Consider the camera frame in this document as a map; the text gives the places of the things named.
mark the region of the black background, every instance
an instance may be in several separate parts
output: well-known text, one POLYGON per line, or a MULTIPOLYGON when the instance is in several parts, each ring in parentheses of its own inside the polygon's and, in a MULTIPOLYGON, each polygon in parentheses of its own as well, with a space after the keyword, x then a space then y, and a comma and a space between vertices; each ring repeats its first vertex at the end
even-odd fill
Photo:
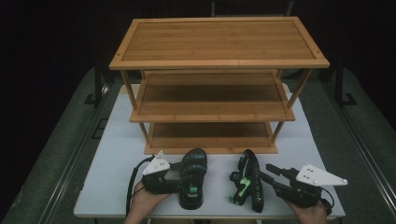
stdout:
MULTIPOLYGON (((278 10, 274 2, 221 0, 217 11, 260 14, 278 10)), ((291 15, 396 127, 394 8, 390 0, 297 0, 291 15)), ((1 218, 78 83, 98 60, 112 58, 133 18, 209 16, 208 0, 0 0, 1 218)))

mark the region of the black cable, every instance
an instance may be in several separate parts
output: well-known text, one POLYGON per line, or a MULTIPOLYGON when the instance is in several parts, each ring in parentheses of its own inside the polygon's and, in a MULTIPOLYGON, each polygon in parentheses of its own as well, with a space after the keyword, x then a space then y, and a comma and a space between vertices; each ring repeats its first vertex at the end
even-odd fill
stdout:
POLYGON ((134 168, 134 171, 132 172, 131 175, 131 179, 129 180, 129 185, 128 185, 128 192, 126 194, 126 210, 125 210, 125 215, 128 215, 129 210, 131 209, 131 200, 132 197, 135 195, 132 194, 132 190, 134 189, 134 179, 136 178, 137 175, 137 171, 139 170, 139 167, 145 163, 146 161, 152 161, 152 159, 154 159, 154 156, 151 156, 150 158, 145 158, 144 160, 142 160, 141 162, 139 162, 139 164, 137 164, 137 166, 134 168))
POLYGON ((332 208, 334 207, 334 197, 330 194, 330 192, 328 191, 328 190, 326 190, 326 189, 324 189, 324 188, 321 188, 321 189, 323 189, 324 191, 326 191, 329 195, 330 195, 330 197, 332 198, 332 208))

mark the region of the wooden shelf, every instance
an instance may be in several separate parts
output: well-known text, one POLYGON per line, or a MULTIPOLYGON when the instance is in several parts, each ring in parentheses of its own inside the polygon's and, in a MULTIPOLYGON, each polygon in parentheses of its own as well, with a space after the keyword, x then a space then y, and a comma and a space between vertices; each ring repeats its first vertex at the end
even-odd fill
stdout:
POLYGON ((183 154, 277 153, 310 74, 328 66, 297 17, 229 17, 135 19, 109 67, 121 71, 145 152, 183 154), (285 68, 304 69, 289 99, 285 68), (128 70, 142 71, 137 97, 128 70))
POLYGON ((274 154, 271 137, 268 122, 151 123, 145 153, 177 154, 200 147, 208 154, 241 154, 247 148, 274 154))
POLYGON ((132 122, 294 120, 276 70, 146 71, 132 122))

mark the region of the bottom shelf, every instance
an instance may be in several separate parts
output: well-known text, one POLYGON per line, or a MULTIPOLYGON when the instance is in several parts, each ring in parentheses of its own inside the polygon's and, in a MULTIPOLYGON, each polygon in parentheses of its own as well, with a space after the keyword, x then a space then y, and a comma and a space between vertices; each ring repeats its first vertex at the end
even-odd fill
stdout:
POLYGON ((184 154, 200 147, 207 154, 275 154, 269 122, 151 123, 146 154, 184 154))

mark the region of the hand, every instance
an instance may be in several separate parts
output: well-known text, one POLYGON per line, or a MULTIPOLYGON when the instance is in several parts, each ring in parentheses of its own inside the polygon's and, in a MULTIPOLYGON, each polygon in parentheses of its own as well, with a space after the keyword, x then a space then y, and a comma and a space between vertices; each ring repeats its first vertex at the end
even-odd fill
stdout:
POLYGON ((301 224, 326 224, 327 212, 325 205, 318 201, 317 205, 309 208, 301 208, 294 203, 286 201, 286 204, 293 210, 301 224))
POLYGON ((169 197, 170 194, 152 194, 146 191, 143 188, 142 182, 138 182, 134 186, 134 192, 137 192, 131 201, 131 209, 127 218, 124 221, 124 224, 138 224, 140 223, 146 216, 148 216, 157 205, 169 197))

